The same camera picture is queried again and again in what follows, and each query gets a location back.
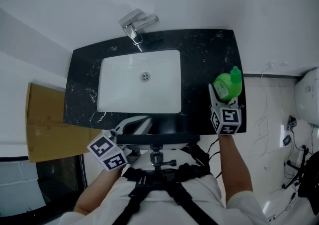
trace fiducial marker cube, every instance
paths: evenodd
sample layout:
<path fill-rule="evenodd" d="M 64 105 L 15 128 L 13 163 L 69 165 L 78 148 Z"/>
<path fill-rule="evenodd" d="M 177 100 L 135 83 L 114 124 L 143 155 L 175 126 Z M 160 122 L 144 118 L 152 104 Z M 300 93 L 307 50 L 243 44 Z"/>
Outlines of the fiducial marker cube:
<path fill-rule="evenodd" d="M 123 150 L 103 134 L 99 134 L 87 148 L 106 171 L 112 171 L 127 164 Z"/>
<path fill-rule="evenodd" d="M 241 126 L 241 111 L 235 108 L 216 107 L 210 120 L 217 134 L 234 135 Z"/>

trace person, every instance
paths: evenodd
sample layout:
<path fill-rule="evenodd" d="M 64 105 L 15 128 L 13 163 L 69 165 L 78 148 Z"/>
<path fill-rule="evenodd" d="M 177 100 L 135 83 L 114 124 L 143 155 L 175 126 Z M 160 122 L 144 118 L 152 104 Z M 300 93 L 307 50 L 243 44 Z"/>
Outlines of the person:
<path fill-rule="evenodd" d="M 193 201 L 218 225 L 265 225 L 263 214 L 254 194 L 250 174 L 233 137 L 220 135 L 222 179 L 226 192 L 226 207 L 221 200 L 217 180 L 209 174 L 183 182 Z M 181 150 L 162 150 L 165 160 L 176 158 L 177 167 L 194 159 Z M 152 170 L 148 153 L 131 164 L 134 168 Z M 121 177 L 122 169 L 103 171 L 79 197 L 74 211 L 65 213 L 59 225 L 106 225 L 112 224 L 127 206 L 128 194 L 135 187 Z M 198 224 L 185 209 L 179 206 L 166 191 L 151 191 L 141 202 L 140 209 L 128 221 L 130 225 Z"/>

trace white shirt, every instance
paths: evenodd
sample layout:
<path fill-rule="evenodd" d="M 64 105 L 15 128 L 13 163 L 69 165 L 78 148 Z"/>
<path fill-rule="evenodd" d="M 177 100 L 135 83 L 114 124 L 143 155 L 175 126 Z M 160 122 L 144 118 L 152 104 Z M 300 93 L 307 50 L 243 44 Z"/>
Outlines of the white shirt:
<path fill-rule="evenodd" d="M 163 153 L 165 161 L 177 159 L 177 167 L 184 163 L 196 164 L 189 154 L 181 150 L 164 150 Z M 153 170 L 149 152 L 143 154 L 132 167 Z M 250 191 L 232 196 L 225 208 L 221 201 L 221 191 L 217 180 L 212 175 L 192 179 L 182 184 L 192 195 L 193 201 L 219 225 L 269 224 L 254 194 Z M 61 217 L 59 225 L 112 224 L 128 204 L 130 199 L 128 194 L 134 187 L 135 182 L 128 182 L 125 177 L 119 178 L 97 209 L 87 216 L 67 212 Z M 166 191 L 152 191 L 141 202 L 139 211 L 132 215 L 128 224 L 197 225 L 198 223 Z"/>

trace green bottle cap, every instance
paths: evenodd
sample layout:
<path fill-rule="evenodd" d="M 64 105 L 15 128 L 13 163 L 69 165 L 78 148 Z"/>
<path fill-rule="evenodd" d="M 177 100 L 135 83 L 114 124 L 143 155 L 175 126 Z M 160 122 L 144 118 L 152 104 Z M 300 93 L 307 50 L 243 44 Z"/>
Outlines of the green bottle cap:
<path fill-rule="evenodd" d="M 230 71 L 230 80 L 234 84 L 238 84 L 241 82 L 241 71 L 237 66 L 234 66 Z"/>

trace green bottle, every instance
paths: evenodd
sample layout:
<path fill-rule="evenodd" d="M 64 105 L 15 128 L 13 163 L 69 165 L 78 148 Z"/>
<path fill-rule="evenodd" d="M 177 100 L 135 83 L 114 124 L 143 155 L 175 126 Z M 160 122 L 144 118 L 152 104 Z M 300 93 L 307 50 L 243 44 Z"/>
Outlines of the green bottle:
<path fill-rule="evenodd" d="M 234 66 L 230 74 L 223 73 L 217 76 L 213 86 L 219 98 L 223 101 L 229 101 L 239 96 L 243 89 L 241 71 L 238 67 Z"/>

